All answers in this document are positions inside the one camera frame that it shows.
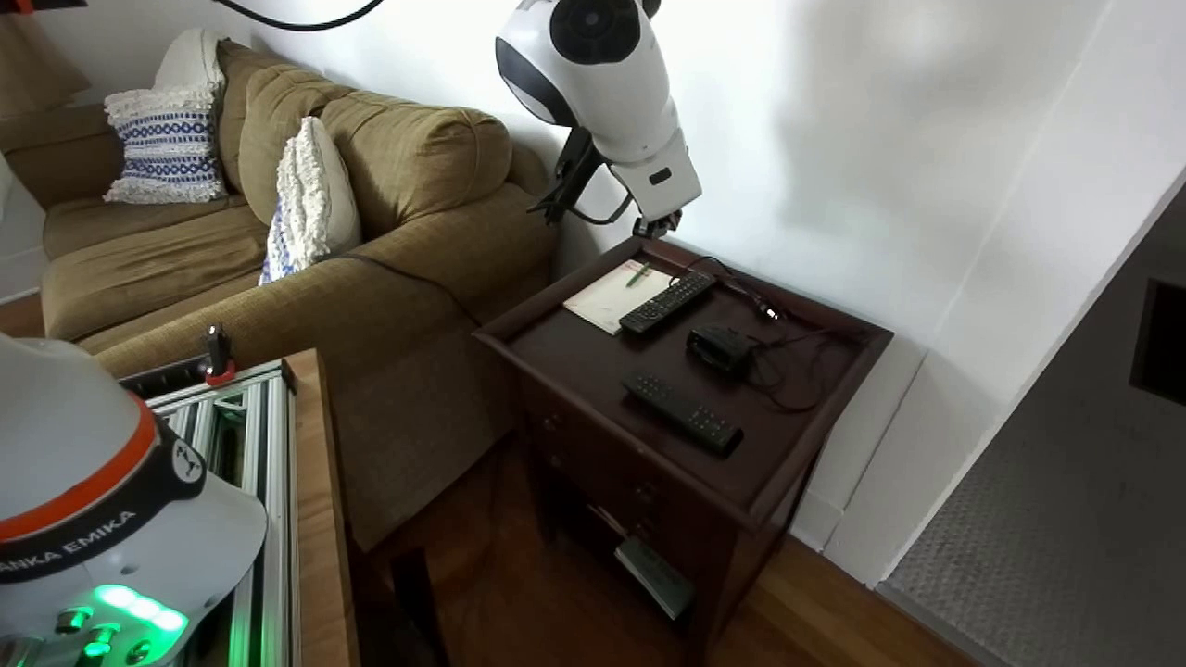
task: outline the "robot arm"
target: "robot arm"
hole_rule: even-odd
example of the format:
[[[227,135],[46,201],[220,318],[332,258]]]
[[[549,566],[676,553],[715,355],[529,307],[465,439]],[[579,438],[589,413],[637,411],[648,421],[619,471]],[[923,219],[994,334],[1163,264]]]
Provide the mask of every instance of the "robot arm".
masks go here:
[[[637,0],[524,0],[496,35],[496,65],[521,102],[570,127],[559,186],[545,201],[559,219],[602,164],[637,204],[637,233],[677,221],[700,180],[669,92],[669,65]]]

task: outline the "small black device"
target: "small black device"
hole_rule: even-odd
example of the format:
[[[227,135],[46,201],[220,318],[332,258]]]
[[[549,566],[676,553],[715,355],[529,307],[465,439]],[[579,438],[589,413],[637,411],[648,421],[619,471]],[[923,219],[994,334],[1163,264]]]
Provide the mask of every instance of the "small black device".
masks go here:
[[[719,411],[707,411],[700,398],[690,391],[661,381],[658,374],[628,374],[628,391],[665,413],[677,433],[686,433],[692,445],[700,445],[711,456],[731,456],[736,445],[743,439],[743,426],[731,421]]]
[[[711,272],[690,269],[682,272],[676,284],[669,284],[665,292],[658,292],[653,300],[647,300],[640,307],[628,311],[619,318],[628,337],[648,337],[661,324],[669,324],[676,313],[682,313],[690,302],[698,302],[700,297],[707,297],[715,284]]]
[[[748,366],[755,359],[755,339],[731,324],[698,324],[690,330],[686,350],[692,361],[715,374],[748,377]]]

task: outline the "couch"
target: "couch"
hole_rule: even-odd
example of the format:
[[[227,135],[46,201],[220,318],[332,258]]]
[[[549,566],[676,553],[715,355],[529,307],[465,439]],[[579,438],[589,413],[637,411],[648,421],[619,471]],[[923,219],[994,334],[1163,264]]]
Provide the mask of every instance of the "couch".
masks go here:
[[[507,431],[481,391],[472,318],[553,279],[534,213],[549,174],[469,108],[337,85],[290,57],[220,44],[213,204],[105,204],[122,146],[105,108],[0,127],[46,213],[46,334],[113,374],[198,355],[222,324],[241,366],[318,349],[348,527],[359,547],[444,491]],[[318,116],[348,166],[365,244],[260,284],[287,135]]]

